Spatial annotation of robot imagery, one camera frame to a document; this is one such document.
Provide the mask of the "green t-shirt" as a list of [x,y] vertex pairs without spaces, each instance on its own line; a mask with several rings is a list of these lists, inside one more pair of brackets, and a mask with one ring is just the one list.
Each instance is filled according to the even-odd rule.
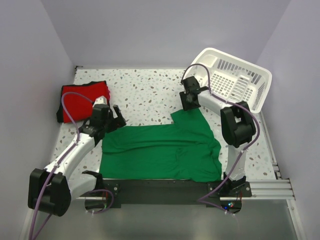
[[178,110],[171,118],[171,124],[107,133],[99,173],[106,179],[219,181],[221,144],[201,111]]

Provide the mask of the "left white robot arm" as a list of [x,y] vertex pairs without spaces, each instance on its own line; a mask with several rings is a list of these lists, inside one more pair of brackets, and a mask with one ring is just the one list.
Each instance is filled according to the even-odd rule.
[[72,180],[71,176],[105,134],[125,125],[126,120],[117,105],[95,104],[90,118],[78,128],[77,135],[59,157],[44,169],[36,168],[31,172],[28,207],[61,217],[76,198],[86,193],[99,196],[105,188],[102,174],[85,170],[80,175],[81,180]]

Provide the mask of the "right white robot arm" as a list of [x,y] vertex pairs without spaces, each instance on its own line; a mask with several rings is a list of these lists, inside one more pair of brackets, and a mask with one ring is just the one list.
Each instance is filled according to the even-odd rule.
[[246,150],[260,134],[259,124],[245,101],[228,102],[211,93],[207,86],[200,86],[194,76],[181,81],[184,91],[180,92],[185,111],[205,107],[220,116],[221,134],[228,144],[227,167],[224,172],[223,192],[230,197],[246,182]]

